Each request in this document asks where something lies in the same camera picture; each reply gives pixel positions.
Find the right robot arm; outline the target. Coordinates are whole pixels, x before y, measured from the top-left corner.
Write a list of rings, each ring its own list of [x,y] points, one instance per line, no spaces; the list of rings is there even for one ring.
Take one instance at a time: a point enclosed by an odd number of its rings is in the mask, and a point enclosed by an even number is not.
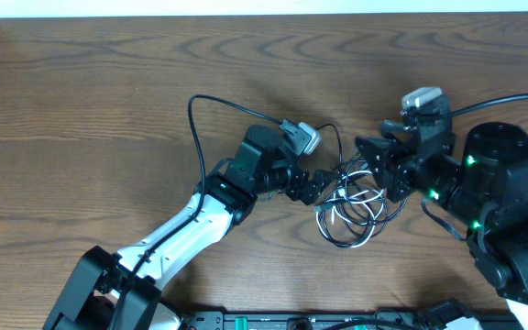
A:
[[[421,193],[467,227],[478,272],[528,329],[528,135],[519,126],[487,122],[471,128],[460,159],[455,112],[409,107],[386,121],[380,137],[357,137],[377,185],[399,202]]]

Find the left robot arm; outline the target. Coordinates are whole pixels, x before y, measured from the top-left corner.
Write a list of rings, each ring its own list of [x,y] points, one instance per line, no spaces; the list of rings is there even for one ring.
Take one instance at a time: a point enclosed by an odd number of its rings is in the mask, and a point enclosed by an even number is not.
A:
[[[334,179],[298,161],[321,141],[313,127],[285,121],[279,129],[251,126],[225,172],[212,170],[190,201],[164,225],[109,253],[82,255],[47,317],[47,329],[178,329],[182,317],[162,299],[169,281],[197,254],[224,238],[252,212],[259,195],[282,192],[313,204]]]

